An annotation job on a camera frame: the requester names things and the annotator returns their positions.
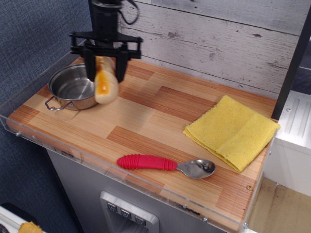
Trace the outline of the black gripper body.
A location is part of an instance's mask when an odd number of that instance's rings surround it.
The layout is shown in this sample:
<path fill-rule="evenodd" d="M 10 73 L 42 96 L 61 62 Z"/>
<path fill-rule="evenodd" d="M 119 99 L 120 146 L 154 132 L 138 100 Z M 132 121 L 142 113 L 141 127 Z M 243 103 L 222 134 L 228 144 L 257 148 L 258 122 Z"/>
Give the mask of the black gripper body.
<path fill-rule="evenodd" d="M 135 2 L 130 2 L 137 9 L 136 18 L 129 22 L 125 19 L 121 8 L 122 2 L 92 2 L 95 19 L 95 34 L 90 32 L 72 32 L 71 52 L 84 56 L 83 47 L 77 45 L 77 39 L 94 41 L 90 45 L 96 55 L 115 57 L 120 50 L 128 49 L 129 60 L 141 57 L 140 44 L 142 38 L 122 34 L 118 31 L 119 17 L 122 17 L 126 24 L 134 24 L 139 17 L 139 8 Z"/>

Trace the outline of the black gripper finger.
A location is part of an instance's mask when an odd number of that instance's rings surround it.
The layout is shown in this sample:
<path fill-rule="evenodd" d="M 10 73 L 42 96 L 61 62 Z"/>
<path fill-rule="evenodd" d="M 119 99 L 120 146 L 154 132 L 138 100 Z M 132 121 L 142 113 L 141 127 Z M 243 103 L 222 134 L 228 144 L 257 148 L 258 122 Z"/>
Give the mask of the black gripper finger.
<path fill-rule="evenodd" d="M 126 73 L 127 63 L 129 59 L 128 49 L 120 50 L 115 56 L 115 58 L 116 58 L 116 70 L 115 70 L 116 78 L 118 82 L 122 82 Z"/>
<path fill-rule="evenodd" d="M 90 81 L 95 81 L 96 76 L 96 54 L 93 49 L 84 47 L 84 62 L 86 66 L 86 74 Z"/>

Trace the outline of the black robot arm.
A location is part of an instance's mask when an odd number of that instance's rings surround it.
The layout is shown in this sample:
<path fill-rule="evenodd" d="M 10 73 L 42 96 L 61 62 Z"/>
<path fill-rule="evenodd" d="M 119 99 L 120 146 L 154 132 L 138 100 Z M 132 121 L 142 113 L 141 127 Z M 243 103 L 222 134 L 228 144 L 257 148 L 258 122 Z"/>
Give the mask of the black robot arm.
<path fill-rule="evenodd" d="M 121 11 L 121 0 L 90 0 L 88 4 L 92 31 L 70 34 L 71 53 L 78 54 L 84 59 L 89 80 L 95 80 L 96 56 L 116 59 L 115 73 L 119 83 L 124 79 L 128 61 L 141 58 L 140 46 L 143 39 L 118 31 L 119 17 L 122 17 L 128 25 L 134 24 L 139 17 L 136 3 L 132 0 L 129 3 L 137 9 L 137 16 L 131 22 L 126 20 Z"/>

